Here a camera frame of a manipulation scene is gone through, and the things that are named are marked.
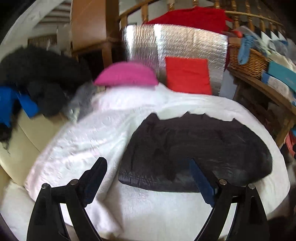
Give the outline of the black quilted puffer jacket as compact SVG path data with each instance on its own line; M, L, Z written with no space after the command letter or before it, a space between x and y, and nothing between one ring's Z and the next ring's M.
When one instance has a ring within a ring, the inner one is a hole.
M266 144L237 120L191 113L160 120L152 113L132 134L118 180L145 190L197 192L190 160L236 186L256 182L273 169Z

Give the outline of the cream leather sofa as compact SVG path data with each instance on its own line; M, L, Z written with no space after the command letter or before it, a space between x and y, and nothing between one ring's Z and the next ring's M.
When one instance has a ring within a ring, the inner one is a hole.
M38 163L50 156L59 138L71 125L61 113L51 118L38 115L29 118L22 110L12 130L8 146L1 143L1 167L16 184L25 187L29 196L27 180L33 175Z

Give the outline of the white textured bed blanket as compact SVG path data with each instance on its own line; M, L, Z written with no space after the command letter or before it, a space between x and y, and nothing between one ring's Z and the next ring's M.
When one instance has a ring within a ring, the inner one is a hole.
M79 178L99 157L108 171L94 201L86 211L103 238L111 240L193 240L211 207L199 193L154 192L123 185L117 169L133 132L150 114L162 120L186 112L238 120L267 145L273 158L272 172L255 183L268 218L290 190L285 161L265 127L243 106L227 98L177 93L160 84L152 88L115 87L94 97L94 111L71 125L49 157L42 159L27 180L38 195L41 185L63 186ZM11 180L1 202L1 214L13 234L26 240L35 200L25 187Z

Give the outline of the wooden side table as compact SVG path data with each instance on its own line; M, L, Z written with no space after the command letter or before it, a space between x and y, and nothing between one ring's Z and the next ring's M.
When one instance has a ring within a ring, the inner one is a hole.
M295 106L262 81L231 67L228 70L237 85L233 100L246 107L281 148L295 125Z

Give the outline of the grey garment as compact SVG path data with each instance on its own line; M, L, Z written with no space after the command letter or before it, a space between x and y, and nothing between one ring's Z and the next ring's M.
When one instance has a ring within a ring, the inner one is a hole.
M62 108L62 113L73 123L80 121L92 112L91 100L96 93L97 87L91 81L84 83Z

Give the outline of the blue jacket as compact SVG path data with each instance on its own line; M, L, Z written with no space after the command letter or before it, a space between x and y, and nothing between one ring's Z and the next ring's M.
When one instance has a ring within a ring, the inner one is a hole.
M1 87L1 123L11 127L11 118L15 103L19 103L29 118L39 113L39 108L28 95L21 94L9 87Z

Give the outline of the pile of black coats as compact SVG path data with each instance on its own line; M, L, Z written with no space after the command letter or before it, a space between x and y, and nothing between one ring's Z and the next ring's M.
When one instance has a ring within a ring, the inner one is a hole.
M43 48L20 47L1 61L1 87L9 87L28 95L46 118L57 115L77 89L91 80L89 71L75 59ZM1 123L1 142L8 142L19 112L13 108L11 127Z

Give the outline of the white patterned box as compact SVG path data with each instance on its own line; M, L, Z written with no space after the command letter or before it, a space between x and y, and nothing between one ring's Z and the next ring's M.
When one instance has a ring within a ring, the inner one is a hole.
M268 85L269 87L276 90L279 94L286 98L294 98L295 92L291 90L285 83L280 81L279 79L272 77L267 74L265 71L262 73L261 80L263 83Z

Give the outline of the teal cardboard box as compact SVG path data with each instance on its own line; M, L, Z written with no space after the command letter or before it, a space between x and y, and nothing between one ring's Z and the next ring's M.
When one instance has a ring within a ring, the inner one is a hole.
M292 70L271 61L267 73L285 83L290 89L296 92L296 73Z

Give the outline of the wicker basket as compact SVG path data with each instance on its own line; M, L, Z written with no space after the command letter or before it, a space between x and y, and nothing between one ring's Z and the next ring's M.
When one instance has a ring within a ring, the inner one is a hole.
M262 72L269 66L269 60L260 52L250 49L248 60L245 64L239 64L238 54L240 46L238 44L228 45L230 67L243 74L260 79Z

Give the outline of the red pillow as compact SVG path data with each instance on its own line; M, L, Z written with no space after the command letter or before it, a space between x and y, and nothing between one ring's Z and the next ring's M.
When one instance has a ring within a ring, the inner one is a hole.
M211 95L208 60L167 56L166 86L182 93Z

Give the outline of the pink pillow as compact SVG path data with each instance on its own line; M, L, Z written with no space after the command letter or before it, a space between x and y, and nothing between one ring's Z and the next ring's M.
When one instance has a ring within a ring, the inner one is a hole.
M156 86L155 72L140 63L118 62L105 68L94 80L96 86Z

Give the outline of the light blue cloth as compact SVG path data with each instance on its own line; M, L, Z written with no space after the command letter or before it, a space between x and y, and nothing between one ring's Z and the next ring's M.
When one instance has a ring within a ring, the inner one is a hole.
M238 64L244 65L248 62L250 50L255 47L255 37L252 35L245 35L241 40L240 49L238 52Z

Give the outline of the silver foil insulation board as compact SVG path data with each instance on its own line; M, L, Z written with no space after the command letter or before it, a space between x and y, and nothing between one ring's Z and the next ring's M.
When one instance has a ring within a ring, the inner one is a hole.
M122 31L127 61L152 68L166 83L167 56L208 61L212 93L219 95L226 63L228 38L215 32L177 25L129 25Z

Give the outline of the red blanket on railing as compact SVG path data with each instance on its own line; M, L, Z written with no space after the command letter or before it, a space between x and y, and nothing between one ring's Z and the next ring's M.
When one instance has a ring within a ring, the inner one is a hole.
M228 30L227 21L232 22L223 9L196 6L190 9L168 11L148 21L147 24L178 25L221 34Z

